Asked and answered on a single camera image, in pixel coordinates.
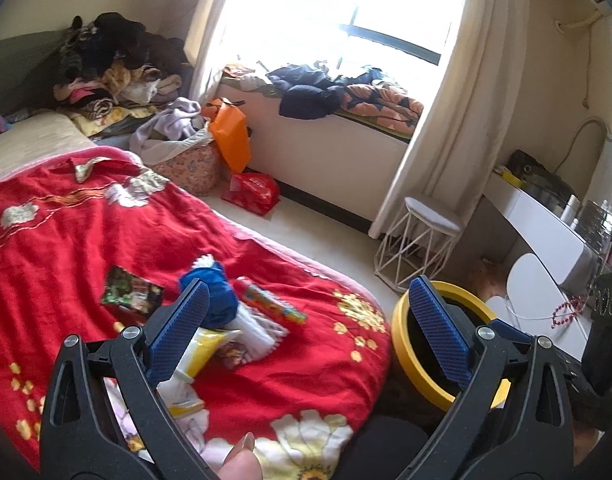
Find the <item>person thumb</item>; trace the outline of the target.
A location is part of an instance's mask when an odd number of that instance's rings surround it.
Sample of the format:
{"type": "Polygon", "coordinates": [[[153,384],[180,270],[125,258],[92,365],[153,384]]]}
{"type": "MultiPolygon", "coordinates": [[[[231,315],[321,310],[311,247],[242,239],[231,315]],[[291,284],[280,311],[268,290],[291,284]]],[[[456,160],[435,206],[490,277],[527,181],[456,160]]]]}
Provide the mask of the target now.
{"type": "Polygon", "coordinates": [[[248,432],[233,446],[221,468],[217,471],[220,480],[263,480],[263,469],[254,454],[255,437],[248,432]]]}

